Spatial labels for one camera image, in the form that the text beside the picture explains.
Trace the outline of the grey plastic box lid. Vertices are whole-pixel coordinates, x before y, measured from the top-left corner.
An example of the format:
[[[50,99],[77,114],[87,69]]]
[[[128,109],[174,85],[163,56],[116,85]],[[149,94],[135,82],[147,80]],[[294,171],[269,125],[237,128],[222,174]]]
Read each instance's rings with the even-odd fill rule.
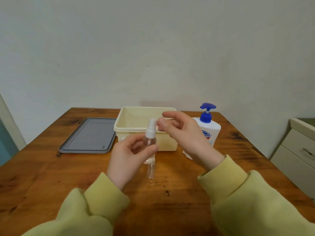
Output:
[[[116,118],[86,118],[59,147],[62,154],[106,154],[116,138]]]

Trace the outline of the person's left hand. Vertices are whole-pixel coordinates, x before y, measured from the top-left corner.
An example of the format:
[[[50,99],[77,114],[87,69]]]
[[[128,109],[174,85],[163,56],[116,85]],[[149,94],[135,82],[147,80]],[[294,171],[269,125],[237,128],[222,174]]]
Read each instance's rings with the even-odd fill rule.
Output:
[[[116,143],[112,149],[106,175],[120,190],[132,180],[140,166],[144,163],[133,161],[133,146],[143,145],[144,134],[132,134]]]

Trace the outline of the clear plastic spray bottle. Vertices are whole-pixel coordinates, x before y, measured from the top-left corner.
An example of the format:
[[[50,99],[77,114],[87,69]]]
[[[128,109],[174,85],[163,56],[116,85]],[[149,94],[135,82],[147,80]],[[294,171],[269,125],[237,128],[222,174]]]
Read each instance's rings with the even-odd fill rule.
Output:
[[[144,146],[148,147],[156,144],[156,119],[151,118],[144,136]],[[155,154],[150,156],[144,164],[147,165],[147,178],[154,179],[155,176]]]

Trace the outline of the person's right forearm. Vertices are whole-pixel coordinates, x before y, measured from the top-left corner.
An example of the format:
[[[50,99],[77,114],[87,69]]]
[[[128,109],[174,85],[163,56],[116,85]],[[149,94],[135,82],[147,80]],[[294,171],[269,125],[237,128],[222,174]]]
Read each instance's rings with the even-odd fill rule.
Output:
[[[210,197],[211,214],[224,236],[315,236],[305,219],[255,170],[246,173],[229,155],[198,176]]]

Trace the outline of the person's left forearm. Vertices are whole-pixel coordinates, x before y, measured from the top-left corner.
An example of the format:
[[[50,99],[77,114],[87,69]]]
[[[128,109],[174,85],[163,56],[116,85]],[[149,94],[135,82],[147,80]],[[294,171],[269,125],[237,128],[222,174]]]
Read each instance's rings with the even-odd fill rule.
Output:
[[[70,191],[56,219],[22,236],[112,236],[115,221],[128,204],[129,198],[101,173],[85,192]]]

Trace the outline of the cream plastic storage box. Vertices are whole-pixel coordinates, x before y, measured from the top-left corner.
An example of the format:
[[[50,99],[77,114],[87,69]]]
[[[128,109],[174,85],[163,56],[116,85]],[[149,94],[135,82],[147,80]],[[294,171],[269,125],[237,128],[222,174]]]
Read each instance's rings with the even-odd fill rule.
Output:
[[[172,107],[123,107],[114,124],[118,141],[131,134],[145,133],[151,118],[162,118],[165,111],[176,111]],[[159,151],[176,151],[178,143],[156,126],[156,144]]]

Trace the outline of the white door frame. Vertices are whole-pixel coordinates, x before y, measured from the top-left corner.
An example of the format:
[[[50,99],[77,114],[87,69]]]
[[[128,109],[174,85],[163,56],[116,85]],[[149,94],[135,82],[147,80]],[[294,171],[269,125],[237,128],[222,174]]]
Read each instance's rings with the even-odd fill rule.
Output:
[[[0,94],[0,167],[26,145],[25,139]]]

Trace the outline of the white pump bottle blue dispenser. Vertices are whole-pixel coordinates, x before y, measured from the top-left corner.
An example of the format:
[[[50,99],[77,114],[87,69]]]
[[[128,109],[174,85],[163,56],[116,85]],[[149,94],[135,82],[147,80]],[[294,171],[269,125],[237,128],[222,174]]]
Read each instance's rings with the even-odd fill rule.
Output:
[[[200,117],[194,117],[193,119],[197,122],[204,136],[211,146],[214,146],[218,134],[221,130],[220,124],[212,120],[211,109],[215,109],[216,106],[211,103],[203,103],[200,109],[205,111],[201,113]]]

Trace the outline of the person's right hand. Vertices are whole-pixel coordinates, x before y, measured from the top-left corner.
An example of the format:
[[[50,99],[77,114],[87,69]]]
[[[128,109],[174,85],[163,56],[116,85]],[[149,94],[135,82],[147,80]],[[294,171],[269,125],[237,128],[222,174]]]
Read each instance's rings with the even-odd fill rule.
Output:
[[[168,133],[169,136],[207,172],[225,160],[226,157],[208,143],[199,125],[190,116],[180,111],[165,111],[160,119],[175,119],[181,124],[181,130]]]

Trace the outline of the beige drawer cabinet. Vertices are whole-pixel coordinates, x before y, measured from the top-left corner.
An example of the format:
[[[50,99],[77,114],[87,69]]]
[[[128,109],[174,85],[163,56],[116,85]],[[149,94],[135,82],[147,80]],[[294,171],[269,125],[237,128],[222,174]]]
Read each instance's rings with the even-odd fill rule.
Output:
[[[315,118],[291,118],[271,162],[315,202]]]

